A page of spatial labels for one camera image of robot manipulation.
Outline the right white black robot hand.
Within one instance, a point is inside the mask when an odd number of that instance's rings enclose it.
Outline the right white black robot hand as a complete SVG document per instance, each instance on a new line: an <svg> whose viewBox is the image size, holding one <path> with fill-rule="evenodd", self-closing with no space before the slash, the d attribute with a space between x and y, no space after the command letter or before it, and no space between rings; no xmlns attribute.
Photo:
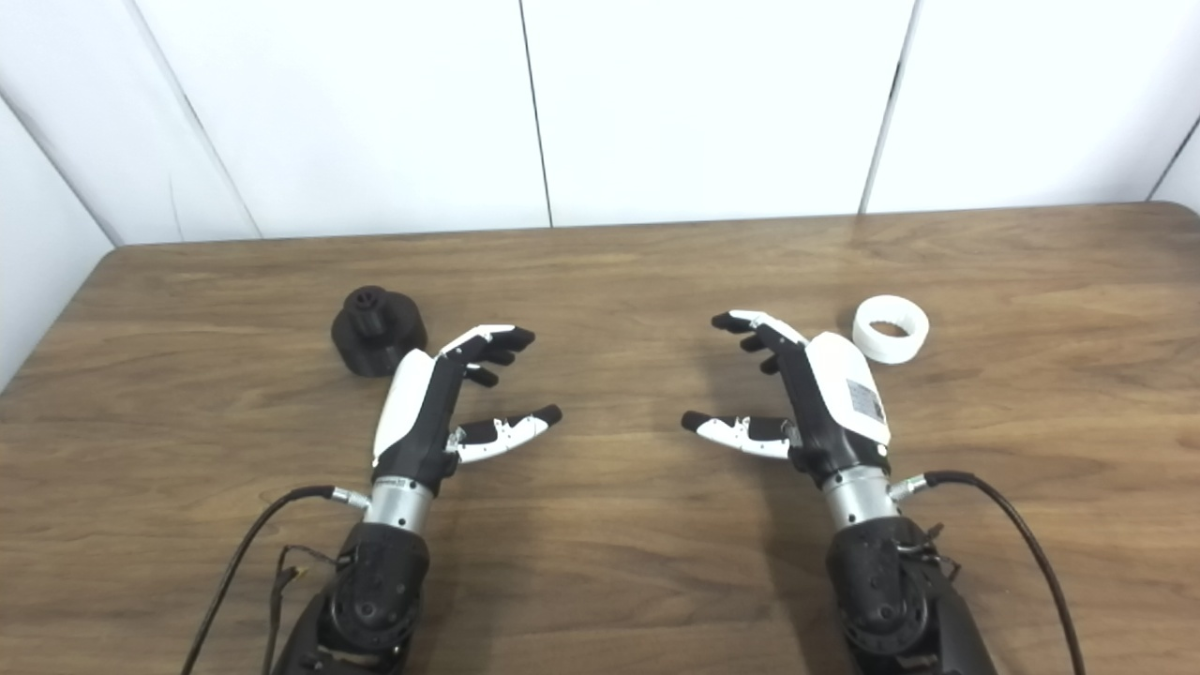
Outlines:
<svg viewBox="0 0 1200 675"><path fill-rule="evenodd" d="M890 428L866 358L848 338L832 331L803 338L755 310L730 310L712 317L712 325L742 335L743 351L769 352L758 370L780 377L791 416L686 411L682 428L749 456L784 458L818 486L856 468L889 477Z"/></svg>

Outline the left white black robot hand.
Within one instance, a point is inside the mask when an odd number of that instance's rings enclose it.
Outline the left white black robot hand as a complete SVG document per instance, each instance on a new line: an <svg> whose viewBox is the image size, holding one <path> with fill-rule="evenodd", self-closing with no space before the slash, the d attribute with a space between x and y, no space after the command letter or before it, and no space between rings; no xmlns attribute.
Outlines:
<svg viewBox="0 0 1200 675"><path fill-rule="evenodd" d="M520 416L454 424L464 382L496 387L486 364L510 365L535 341L514 324L481 324L455 338L434 356L408 352L394 374L374 434L372 483L398 479L438 494L442 480L462 464L518 448L562 423L562 407Z"/></svg>

